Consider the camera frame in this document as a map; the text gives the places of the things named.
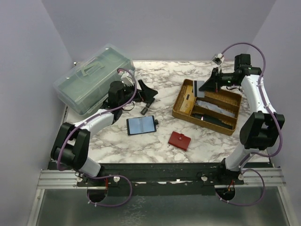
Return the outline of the black leather card holder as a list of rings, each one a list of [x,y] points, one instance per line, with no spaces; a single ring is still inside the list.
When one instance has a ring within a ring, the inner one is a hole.
[[[151,116],[127,119],[127,134],[129,136],[146,134],[157,131],[158,120]]]

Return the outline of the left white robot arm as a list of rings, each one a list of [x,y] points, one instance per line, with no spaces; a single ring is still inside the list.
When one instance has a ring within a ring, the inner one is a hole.
[[[146,116],[150,105],[158,92],[147,87],[142,80],[136,85],[125,85],[120,81],[110,84],[108,97],[101,108],[92,116],[75,124],[63,123],[58,131],[51,151],[51,158],[57,162],[57,168],[69,167],[88,175],[89,182],[99,186],[104,182],[101,165],[88,157],[90,138],[102,129],[114,124],[122,115],[123,108],[129,103],[144,102],[142,116],[127,119],[128,135],[152,133],[157,130],[158,121],[153,115]]]

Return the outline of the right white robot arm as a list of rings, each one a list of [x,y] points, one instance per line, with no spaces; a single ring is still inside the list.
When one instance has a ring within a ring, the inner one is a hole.
[[[264,156],[262,151],[273,147],[279,141],[282,147],[281,129],[285,117],[272,107],[263,82],[263,70],[251,65],[249,54],[235,56],[234,71],[221,70],[223,54],[214,57],[218,66],[207,81],[194,81],[193,93],[200,97],[203,92],[219,92],[224,86],[241,86],[250,107],[250,117],[240,130],[240,144],[225,160],[225,168],[217,171],[217,181],[223,185],[233,180],[232,171],[239,171],[252,155]]]

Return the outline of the grey credit card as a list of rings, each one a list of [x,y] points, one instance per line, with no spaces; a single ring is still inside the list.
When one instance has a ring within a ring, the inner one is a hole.
[[[200,98],[204,98],[205,97],[205,92],[201,91],[200,88],[204,85],[204,81],[197,81],[194,80],[192,85],[193,85],[193,95],[194,97],[200,97]]]

